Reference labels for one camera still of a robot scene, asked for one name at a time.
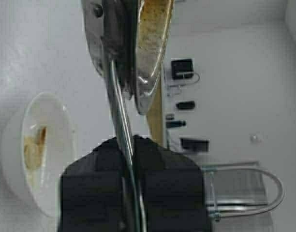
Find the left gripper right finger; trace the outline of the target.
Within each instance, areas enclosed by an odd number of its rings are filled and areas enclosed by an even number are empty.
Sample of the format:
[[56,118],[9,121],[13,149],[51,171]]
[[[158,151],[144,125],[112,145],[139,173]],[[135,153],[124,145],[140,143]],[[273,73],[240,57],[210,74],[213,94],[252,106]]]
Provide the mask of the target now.
[[134,136],[134,164],[149,232],[210,232],[203,172],[190,158]]

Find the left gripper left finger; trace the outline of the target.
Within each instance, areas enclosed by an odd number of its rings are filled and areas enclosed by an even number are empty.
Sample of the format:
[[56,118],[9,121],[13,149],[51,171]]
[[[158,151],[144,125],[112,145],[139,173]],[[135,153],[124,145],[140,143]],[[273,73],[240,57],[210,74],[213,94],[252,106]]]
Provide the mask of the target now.
[[70,164],[60,177],[59,232],[133,232],[125,159],[111,138]]

